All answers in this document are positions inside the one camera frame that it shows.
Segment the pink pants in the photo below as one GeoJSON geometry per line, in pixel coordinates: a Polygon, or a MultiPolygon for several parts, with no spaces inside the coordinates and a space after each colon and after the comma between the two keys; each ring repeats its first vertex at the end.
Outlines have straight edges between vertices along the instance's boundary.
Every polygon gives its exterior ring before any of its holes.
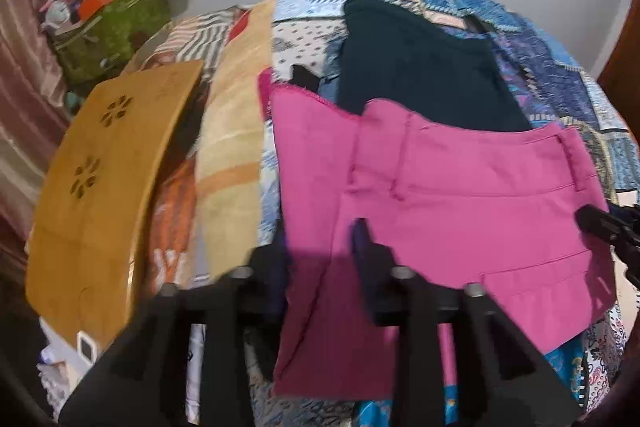
{"type": "Polygon", "coordinates": [[[350,255],[358,219],[427,280],[483,284],[542,352],[614,305],[610,250],[574,219],[582,206],[606,205],[575,129],[465,130],[384,98],[352,115],[285,83],[270,102],[293,260],[278,395],[392,394],[396,335],[374,325],[363,303],[350,255]]]}

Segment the white cloth pile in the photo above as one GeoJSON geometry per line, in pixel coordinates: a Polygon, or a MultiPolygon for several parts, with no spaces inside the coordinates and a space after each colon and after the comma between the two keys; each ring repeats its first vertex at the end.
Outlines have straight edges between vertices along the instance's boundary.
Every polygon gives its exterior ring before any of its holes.
{"type": "Polygon", "coordinates": [[[67,399],[96,363],[101,348],[83,331],[68,343],[43,317],[40,317],[39,325],[46,336],[46,347],[40,351],[36,367],[53,410],[52,417],[57,421],[67,399]]]}

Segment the brown wooden door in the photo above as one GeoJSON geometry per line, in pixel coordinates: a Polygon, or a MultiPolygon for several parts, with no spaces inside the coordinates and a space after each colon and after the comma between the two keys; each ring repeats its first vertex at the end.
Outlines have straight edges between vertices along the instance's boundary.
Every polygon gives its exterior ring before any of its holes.
{"type": "Polygon", "coordinates": [[[620,38],[599,77],[606,96],[636,139],[640,127],[640,5],[631,5],[620,38]]]}

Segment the beige orange blanket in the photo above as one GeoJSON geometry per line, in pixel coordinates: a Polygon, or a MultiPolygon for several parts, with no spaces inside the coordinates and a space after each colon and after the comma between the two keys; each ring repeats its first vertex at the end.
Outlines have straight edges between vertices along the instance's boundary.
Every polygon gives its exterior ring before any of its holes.
{"type": "Polygon", "coordinates": [[[276,0],[166,24],[127,72],[200,61],[194,98],[171,139],[146,241],[145,285],[189,287],[242,263],[257,244],[260,162],[276,0]]]}

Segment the striped brown curtain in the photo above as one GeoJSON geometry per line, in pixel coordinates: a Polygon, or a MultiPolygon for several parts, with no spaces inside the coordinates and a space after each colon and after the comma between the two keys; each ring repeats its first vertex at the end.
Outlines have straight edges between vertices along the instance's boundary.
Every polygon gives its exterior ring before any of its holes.
{"type": "Polygon", "coordinates": [[[21,279],[49,162],[68,126],[62,68],[40,29],[47,0],[1,0],[1,271],[21,279]]]}

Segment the dark navy folded garment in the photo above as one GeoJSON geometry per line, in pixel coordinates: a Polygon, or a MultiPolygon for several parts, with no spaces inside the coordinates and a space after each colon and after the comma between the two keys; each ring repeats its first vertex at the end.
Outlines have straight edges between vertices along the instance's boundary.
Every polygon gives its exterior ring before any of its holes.
{"type": "Polygon", "coordinates": [[[369,101],[387,98],[452,127],[532,127],[485,40],[454,37],[383,0],[346,1],[344,20],[336,104],[347,112],[360,115],[369,101]]]}

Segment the green patterned bag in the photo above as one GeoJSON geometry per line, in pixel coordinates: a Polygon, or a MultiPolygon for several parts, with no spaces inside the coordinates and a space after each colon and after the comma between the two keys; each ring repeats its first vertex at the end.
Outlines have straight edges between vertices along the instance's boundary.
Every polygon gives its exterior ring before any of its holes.
{"type": "Polygon", "coordinates": [[[167,0],[113,0],[85,23],[57,32],[50,43],[66,88],[86,96],[99,82],[118,76],[170,20],[167,0]]]}

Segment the blue patchwork bedspread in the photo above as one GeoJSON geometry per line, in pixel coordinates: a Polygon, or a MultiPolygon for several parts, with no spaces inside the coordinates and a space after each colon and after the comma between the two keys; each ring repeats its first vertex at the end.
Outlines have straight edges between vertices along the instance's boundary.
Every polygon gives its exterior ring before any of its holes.
{"type": "MultiPolygon", "coordinates": [[[[265,104],[260,162],[257,245],[284,228],[279,164],[270,96],[281,83],[305,89],[336,104],[340,53],[347,37],[348,0],[276,0],[272,13],[270,75],[262,86],[265,104]]],[[[639,184],[638,150],[626,124],[585,71],[530,20],[492,0],[383,0],[426,18],[449,35],[489,43],[503,80],[532,126],[575,129],[592,159],[605,202],[639,184]]],[[[622,283],[614,263],[616,299],[611,309],[560,347],[542,352],[573,398],[590,409],[611,393],[622,368],[626,343],[618,296],[622,283]]],[[[381,400],[287,397],[274,390],[273,376],[259,368],[247,343],[247,375],[254,421],[259,426],[384,425],[390,397],[381,400]]]]}

